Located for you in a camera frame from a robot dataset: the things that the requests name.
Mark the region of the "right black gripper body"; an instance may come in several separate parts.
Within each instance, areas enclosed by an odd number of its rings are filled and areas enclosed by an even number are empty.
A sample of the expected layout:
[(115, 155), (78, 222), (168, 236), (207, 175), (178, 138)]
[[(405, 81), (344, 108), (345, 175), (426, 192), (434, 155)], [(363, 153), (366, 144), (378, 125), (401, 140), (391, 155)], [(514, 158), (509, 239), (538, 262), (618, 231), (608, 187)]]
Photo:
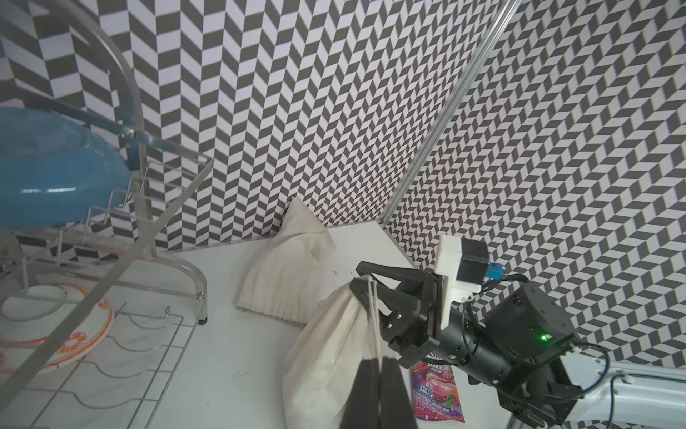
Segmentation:
[(382, 293), (389, 314), (382, 339), (404, 368), (420, 363), (465, 366), (466, 341), (455, 309), (443, 309), (442, 279), (430, 270), (410, 270), (400, 284)]

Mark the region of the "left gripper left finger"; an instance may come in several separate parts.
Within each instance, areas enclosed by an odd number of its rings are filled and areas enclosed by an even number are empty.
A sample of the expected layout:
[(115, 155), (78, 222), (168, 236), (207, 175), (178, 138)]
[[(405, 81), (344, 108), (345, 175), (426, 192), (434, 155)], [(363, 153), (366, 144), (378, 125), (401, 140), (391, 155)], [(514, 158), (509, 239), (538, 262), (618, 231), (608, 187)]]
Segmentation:
[(340, 423), (340, 429), (375, 429), (379, 422), (380, 366), (378, 359), (360, 362)]

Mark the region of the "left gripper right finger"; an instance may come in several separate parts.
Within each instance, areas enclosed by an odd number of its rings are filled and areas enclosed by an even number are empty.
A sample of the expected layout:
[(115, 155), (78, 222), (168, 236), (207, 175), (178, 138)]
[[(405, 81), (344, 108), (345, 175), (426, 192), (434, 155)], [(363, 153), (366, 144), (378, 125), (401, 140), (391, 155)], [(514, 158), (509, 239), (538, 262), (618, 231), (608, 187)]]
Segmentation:
[(396, 359), (382, 360), (380, 429), (418, 429), (407, 386)]

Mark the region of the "cream drawstring soil bag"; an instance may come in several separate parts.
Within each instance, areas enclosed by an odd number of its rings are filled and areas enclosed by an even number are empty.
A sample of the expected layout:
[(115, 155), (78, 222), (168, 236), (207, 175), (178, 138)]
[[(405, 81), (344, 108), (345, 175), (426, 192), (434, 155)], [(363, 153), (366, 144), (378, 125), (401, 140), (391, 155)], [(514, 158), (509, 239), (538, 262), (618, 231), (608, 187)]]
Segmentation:
[(334, 291), (291, 348), (282, 371), (284, 418), (289, 428), (339, 428), (359, 364), (396, 359), (383, 345), (378, 301), (370, 275)]

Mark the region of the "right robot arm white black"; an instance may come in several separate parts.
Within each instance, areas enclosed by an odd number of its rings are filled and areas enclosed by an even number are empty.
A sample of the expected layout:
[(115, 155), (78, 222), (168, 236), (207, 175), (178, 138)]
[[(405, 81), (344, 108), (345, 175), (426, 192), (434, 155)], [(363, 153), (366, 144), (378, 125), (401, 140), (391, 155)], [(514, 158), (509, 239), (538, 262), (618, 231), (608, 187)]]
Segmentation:
[(484, 319), (470, 304), (442, 309), (443, 280), (429, 270), (363, 262), (351, 291), (371, 304), (367, 282), (388, 308), (382, 339), (400, 365), (450, 365), (471, 384), (493, 387), (503, 409), (532, 428), (597, 420), (653, 428), (685, 425), (685, 373), (656, 366), (614, 365), (608, 350), (575, 332), (571, 317), (526, 276)]

